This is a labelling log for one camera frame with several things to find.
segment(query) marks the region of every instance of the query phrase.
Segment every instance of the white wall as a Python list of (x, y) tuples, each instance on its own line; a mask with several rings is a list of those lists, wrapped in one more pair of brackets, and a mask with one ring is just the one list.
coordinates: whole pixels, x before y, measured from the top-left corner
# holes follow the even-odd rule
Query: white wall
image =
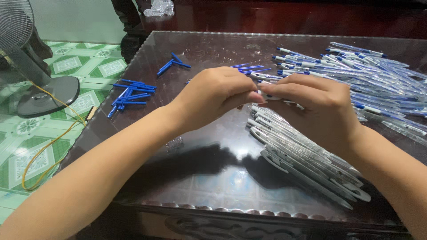
[(30, 0), (41, 39), (120, 43), (126, 34), (110, 0)]

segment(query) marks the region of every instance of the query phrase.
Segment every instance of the person's left hand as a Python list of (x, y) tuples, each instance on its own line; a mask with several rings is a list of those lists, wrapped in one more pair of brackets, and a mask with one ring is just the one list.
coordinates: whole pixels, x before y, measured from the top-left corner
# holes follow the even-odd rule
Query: person's left hand
[(252, 79), (236, 68), (209, 68), (198, 73), (167, 107), (175, 112), (172, 120), (180, 121), (181, 131), (188, 132), (245, 103), (265, 102), (255, 90)]

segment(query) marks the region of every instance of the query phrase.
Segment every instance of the hand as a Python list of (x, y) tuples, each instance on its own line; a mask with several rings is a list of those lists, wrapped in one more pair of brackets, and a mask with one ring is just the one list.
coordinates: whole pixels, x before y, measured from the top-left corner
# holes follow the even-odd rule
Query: hand
[(277, 84), (258, 84), (261, 90), (275, 97), (290, 99), (305, 107), (289, 106), (270, 100), (268, 107), (289, 124), (326, 150), (341, 155), (363, 135), (364, 127), (351, 106), (347, 85), (330, 79), (293, 74)]
[(167, 107), (175, 110), (184, 132), (199, 129), (224, 113), (249, 102), (263, 103), (252, 79), (231, 67), (198, 73)]

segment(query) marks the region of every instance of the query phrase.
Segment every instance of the plastic bag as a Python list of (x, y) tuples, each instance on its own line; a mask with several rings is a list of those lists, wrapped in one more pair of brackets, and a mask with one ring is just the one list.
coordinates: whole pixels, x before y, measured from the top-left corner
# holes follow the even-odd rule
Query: plastic bag
[(151, 8), (144, 10), (144, 16), (146, 17), (163, 16), (164, 14), (174, 14), (171, 0), (154, 0)]

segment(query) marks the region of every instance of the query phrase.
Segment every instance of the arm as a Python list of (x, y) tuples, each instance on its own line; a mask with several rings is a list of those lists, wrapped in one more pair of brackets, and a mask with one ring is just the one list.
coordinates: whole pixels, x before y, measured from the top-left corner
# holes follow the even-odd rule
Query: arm
[(372, 182), (416, 239), (427, 236), (427, 166), (376, 131), (362, 126), (348, 86), (329, 79), (291, 75), (276, 85), (259, 84), (266, 94), (291, 99), (301, 111), (280, 101), (270, 107), (302, 134), (337, 154)]
[(170, 104), (94, 147), (35, 191), (6, 219), (0, 239), (65, 239), (78, 232), (162, 145), (242, 104), (263, 102), (256, 89), (236, 69), (202, 71)]

